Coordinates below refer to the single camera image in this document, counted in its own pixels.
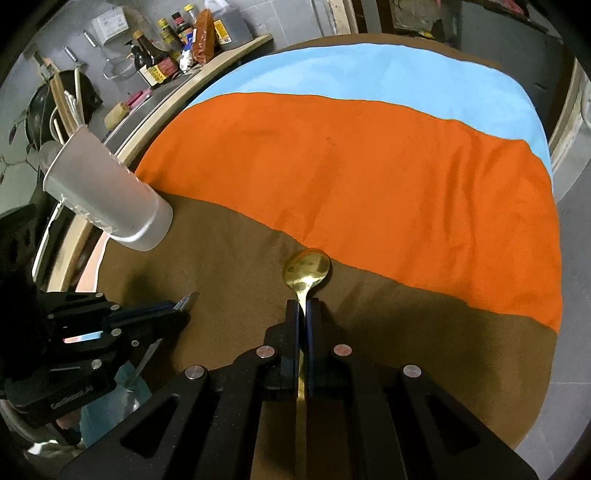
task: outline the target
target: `yellow label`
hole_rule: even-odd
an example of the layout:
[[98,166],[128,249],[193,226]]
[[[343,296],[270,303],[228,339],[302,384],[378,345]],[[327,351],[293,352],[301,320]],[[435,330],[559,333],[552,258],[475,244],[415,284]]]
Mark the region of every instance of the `yellow label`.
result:
[[213,28],[216,29],[217,39],[219,40],[220,45],[224,45],[224,43],[230,43],[232,41],[230,35],[228,35],[228,32],[226,31],[226,27],[223,26],[221,20],[216,20],[213,23]]
[[156,82],[156,79],[148,71],[148,67],[146,65],[141,67],[139,69],[139,72],[142,74],[142,77],[144,77],[146,79],[146,82],[148,82],[151,87],[153,87],[154,85],[158,85],[158,82]]
[[158,68],[157,65],[150,67],[148,71],[152,74],[152,77],[154,77],[154,80],[156,80],[158,83],[162,83],[166,80],[166,75],[162,73],[162,71]]

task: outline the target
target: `gray tile floor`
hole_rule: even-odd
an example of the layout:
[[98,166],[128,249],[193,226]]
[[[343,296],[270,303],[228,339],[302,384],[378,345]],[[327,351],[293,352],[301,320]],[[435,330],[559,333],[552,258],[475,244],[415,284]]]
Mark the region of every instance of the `gray tile floor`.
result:
[[547,480],[591,419],[591,165],[558,203],[563,320],[542,411],[517,452]]

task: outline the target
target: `sink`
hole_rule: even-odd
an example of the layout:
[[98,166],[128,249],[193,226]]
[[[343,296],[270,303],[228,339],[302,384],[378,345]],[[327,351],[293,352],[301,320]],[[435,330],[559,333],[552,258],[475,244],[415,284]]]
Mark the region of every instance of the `sink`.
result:
[[152,95],[140,106],[134,108],[127,117],[109,134],[105,145],[113,155],[117,155],[121,147],[125,145],[135,131],[144,121],[172,95],[181,85],[186,83],[199,71],[186,73],[170,83],[161,85],[152,92]]

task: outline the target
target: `gold spoon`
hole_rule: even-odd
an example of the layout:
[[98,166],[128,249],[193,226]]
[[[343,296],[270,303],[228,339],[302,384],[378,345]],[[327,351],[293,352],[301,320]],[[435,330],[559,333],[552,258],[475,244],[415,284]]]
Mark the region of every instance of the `gold spoon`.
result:
[[[297,295],[304,315],[308,292],[322,282],[330,269],[330,258],[322,250],[306,248],[293,255],[283,267],[283,281]],[[304,352],[300,349],[298,392],[295,404],[295,478],[307,476],[306,456],[306,365]]]

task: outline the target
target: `red spice package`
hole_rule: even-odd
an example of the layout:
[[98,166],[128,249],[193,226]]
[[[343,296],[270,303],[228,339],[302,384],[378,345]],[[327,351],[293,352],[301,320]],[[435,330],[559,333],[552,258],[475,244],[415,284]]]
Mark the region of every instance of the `red spice package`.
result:
[[213,58],[213,49],[216,45],[213,17],[209,8],[206,8],[199,14],[195,25],[197,27],[197,35],[192,46],[193,57],[199,64],[205,65]]

